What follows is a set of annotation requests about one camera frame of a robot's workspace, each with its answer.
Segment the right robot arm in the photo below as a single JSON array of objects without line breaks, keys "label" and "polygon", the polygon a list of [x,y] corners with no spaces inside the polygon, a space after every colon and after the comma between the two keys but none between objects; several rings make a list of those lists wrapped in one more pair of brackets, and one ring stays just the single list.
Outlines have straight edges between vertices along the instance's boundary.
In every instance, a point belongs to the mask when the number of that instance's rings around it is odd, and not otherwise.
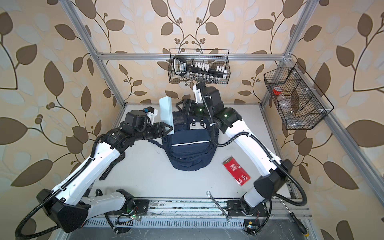
[{"label": "right robot arm", "polygon": [[[233,108],[224,106],[219,90],[206,86],[200,81],[194,86],[195,99],[181,100],[176,104],[177,109],[188,116],[208,118],[212,135],[220,130],[230,139],[224,143],[213,140],[217,147],[226,147],[235,142],[247,154],[257,167],[260,178],[254,181],[254,186],[240,199],[244,215],[252,216],[257,206],[265,202],[269,208],[273,207],[272,199],[277,197],[282,204],[289,203],[297,207],[307,204],[308,198],[299,182],[291,175],[293,164],[289,160],[282,160],[270,151],[249,129],[241,115]],[[280,194],[278,190],[291,181],[299,190],[302,200],[295,202]]]}]

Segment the navy blue student backpack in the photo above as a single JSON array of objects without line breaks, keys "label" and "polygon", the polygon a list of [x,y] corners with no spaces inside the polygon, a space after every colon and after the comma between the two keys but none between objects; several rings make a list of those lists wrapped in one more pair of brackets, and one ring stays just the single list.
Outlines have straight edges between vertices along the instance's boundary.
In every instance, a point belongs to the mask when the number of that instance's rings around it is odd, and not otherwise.
[{"label": "navy blue student backpack", "polygon": [[214,142],[219,130],[208,119],[173,112],[174,133],[162,138],[162,143],[149,140],[163,149],[173,167],[180,171],[197,171],[208,166],[216,152]]}]

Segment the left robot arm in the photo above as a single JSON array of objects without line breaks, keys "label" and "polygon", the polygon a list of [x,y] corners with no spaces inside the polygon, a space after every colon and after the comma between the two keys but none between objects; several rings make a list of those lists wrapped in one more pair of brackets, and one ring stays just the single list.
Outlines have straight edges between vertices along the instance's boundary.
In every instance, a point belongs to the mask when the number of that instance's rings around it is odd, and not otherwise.
[{"label": "left robot arm", "polygon": [[[114,160],[125,156],[126,149],[135,141],[163,138],[172,132],[172,117],[154,123],[152,116],[145,110],[130,111],[117,128],[97,137],[90,156],[75,171],[52,190],[44,189],[37,195],[39,204],[17,226],[16,239],[34,239],[57,229],[70,233],[90,218],[122,209],[130,197],[122,189],[98,197],[85,197],[84,194]],[[31,235],[23,234],[23,227],[40,209],[56,226]]]}]

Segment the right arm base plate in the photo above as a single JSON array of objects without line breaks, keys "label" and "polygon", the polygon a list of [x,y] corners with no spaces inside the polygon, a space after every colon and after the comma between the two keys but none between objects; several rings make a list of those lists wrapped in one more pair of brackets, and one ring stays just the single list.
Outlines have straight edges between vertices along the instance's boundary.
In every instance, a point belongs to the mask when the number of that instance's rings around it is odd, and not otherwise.
[{"label": "right arm base plate", "polygon": [[265,204],[259,203],[255,207],[250,207],[242,200],[228,200],[226,210],[230,217],[266,217],[268,215]]}]

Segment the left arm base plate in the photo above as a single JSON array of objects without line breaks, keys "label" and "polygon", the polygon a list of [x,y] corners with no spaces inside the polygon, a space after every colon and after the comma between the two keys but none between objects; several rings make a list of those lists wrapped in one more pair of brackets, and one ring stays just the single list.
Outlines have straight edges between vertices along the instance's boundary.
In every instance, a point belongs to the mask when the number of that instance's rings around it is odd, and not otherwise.
[{"label": "left arm base plate", "polygon": [[120,210],[122,215],[144,215],[148,212],[150,201],[147,199],[127,200]]}]

